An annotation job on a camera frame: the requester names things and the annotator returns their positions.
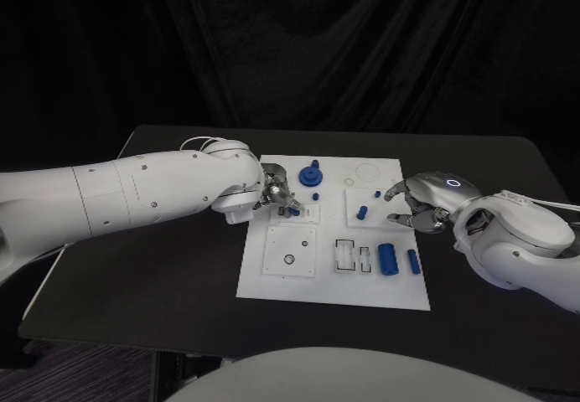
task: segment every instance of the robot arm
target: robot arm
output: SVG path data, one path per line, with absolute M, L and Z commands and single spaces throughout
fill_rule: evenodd
M 424 233 L 441 232 L 452 222 L 456 250 L 479 276 L 503 289 L 531 289 L 580 312 L 580 256 L 558 258 L 574 242 L 558 215 L 508 191 L 483 197 L 466 180 L 440 172 L 395 184 L 385 200 L 398 193 L 405 193 L 413 214 L 391 214 L 389 221 Z
M 203 211 L 237 224 L 273 202 L 300 209 L 278 165 L 219 141 L 78 167 L 0 173 L 0 283 L 39 255 L 89 237 Z

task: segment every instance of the small blue part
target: small blue part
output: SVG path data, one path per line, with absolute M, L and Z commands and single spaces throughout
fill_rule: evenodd
M 312 166 L 309 166 L 300 170 L 299 180 L 300 180 L 300 183 L 306 187 L 314 187 L 323 181 L 323 173 L 320 172 L 319 167 L 320 167 L 320 164 L 317 163 L 317 160 L 314 159 L 312 161 Z
M 417 260 L 417 253 L 414 250 L 407 251 L 408 254 L 408 262 L 411 263 L 411 273 L 414 275 L 420 274 L 420 261 Z
M 381 273 L 395 275 L 398 273 L 395 246 L 384 243 L 378 246 L 378 260 L 381 262 Z
M 359 213 L 356 214 L 358 220 L 363 220 L 363 219 L 365 219 L 366 212 L 368 212 L 368 208 L 362 205 L 362 206 L 361 206 L 361 209 L 359 209 Z

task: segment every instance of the black curtain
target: black curtain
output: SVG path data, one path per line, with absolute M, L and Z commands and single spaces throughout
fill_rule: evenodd
M 0 10 L 0 171 L 108 160 L 141 124 L 524 136 L 580 203 L 576 0 L 13 0 Z M 495 162 L 470 152 L 482 169 Z M 0 304 L 23 310 L 30 295 Z

